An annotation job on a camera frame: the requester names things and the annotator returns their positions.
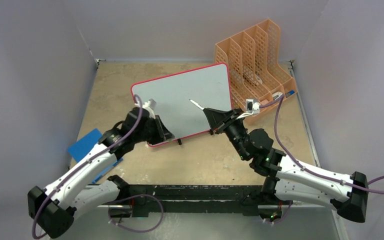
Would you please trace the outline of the green capped white marker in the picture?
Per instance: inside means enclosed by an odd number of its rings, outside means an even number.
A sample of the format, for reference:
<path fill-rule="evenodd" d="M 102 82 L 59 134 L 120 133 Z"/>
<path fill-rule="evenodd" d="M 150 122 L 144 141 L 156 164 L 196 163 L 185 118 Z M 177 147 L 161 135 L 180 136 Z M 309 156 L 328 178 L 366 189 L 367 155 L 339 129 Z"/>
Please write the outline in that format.
<path fill-rule="evenodd" d="M 191 103 L 193 103 L 198 109 L 200 109 L 200 110 L 204 110 L 205 108 L 203 107 L 203 106 L 201 106 L 199 103 L 197 103 L 195 100 L 193 100 L 193 99 L 189 99 L 189 101 L 191 102 Z"/>

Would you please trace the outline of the pink framed whiteboard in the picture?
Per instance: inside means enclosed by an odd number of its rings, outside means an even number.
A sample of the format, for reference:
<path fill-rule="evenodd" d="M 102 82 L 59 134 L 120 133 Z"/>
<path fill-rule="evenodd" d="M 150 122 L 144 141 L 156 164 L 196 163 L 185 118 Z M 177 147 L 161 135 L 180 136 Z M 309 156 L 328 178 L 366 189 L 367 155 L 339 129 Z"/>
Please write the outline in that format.
<path fill-rule="evenodd" d="M 190 99 L 204 108 L 232 109 L 230 77 L 226 63 L 215 63 L 183 72 L 134 83 L 132 95 L 143 102 L 156 101 L 154 112 L 174 135 L 172 141 L 182 144 L 184 138 L 207 133 L 207 118 Z"/>

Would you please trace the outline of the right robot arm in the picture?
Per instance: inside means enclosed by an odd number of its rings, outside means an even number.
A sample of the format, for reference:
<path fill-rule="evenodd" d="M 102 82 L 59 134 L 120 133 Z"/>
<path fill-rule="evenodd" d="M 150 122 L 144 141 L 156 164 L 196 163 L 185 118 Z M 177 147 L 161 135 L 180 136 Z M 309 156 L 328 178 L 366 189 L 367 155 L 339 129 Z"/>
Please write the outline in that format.
<path fill-rule="evenodd" d="M 330 195 L 329 203 L 337 213 L 356 223 L 366 220 L 368 193 L 367 177 L 360 172 L 351 175 L 324 170 L 294 161 L 281 150 L 273 148 L 274 141 L 262 128 L 248 132 L 239 118 L 241 109 L 230 111 L 204 108 L 210 130 L 213 134 L 226 134 L 239 157 L 250 161 L 249 166 L 263 177 L 292 180 Z"/>

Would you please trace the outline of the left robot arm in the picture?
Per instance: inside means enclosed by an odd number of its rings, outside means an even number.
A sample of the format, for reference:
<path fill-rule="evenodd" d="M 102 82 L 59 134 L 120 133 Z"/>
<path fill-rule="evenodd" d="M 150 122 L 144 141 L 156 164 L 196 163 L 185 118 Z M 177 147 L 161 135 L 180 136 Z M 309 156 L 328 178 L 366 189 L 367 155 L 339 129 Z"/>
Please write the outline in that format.
<path fill-rule="evenodd" d="M 33 239 L 63 235 L 74 221 L 106 203 L 122 205 L 146 193 L 131 194 L 130 185 L 117 175 L 86 189 L 98 174 L 131 152 L 138 143 L 164 143 L 174 135 L 150 107 L 134 107 L 124 120 L 105 131 L 73 168 L 46 187 L 33 187 L 27 194 L 28 213 L 33 220 Z"/>

